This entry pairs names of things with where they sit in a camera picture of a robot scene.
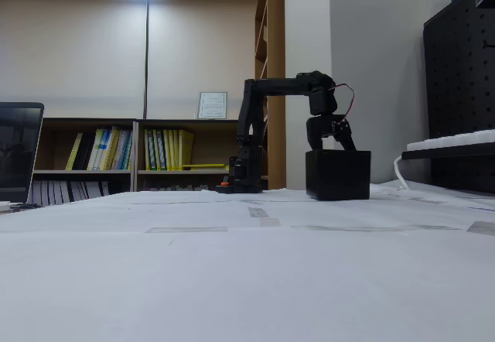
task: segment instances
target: laptop screen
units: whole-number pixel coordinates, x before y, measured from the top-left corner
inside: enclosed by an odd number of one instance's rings
[[[26,203],[43,105],[0,102],[0,201]]]

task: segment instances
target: white keyboard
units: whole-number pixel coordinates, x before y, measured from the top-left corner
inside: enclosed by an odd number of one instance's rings
[[[474,145],[476,143],[489,142],[495,142],[495,130],[453,135],[451,137],[441,137],[440,139],[427,139],[423,142],[410,143],[407,150],[418,151],[440,149],[442,147]]]

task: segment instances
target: picture frame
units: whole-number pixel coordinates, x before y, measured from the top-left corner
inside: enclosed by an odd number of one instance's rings
[[[198,119],[226,119],[228,92],[200,92]]]

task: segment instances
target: black robotic arm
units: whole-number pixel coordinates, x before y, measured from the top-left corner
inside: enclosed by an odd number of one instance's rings
[[[246,80],[237,127],[238,157],[230,158],[229,176],[217,187],[219,193],[260,193],[261,160],[265,130],[263,102],[268,96],[307,96],[312,118],[306,129],[313,150],[322,149],[322,138],[333,136],[345,150],[356,150],[345,115],[334,115],[336,84],[319,71],[294,79]]]

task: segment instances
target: pegboard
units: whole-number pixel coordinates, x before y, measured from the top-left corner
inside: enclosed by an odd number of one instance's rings
[[[424,32],[430,138],[495,128],[495,9],[457,0]],[[432,182],[495,193],[495,157],[432,160]]]

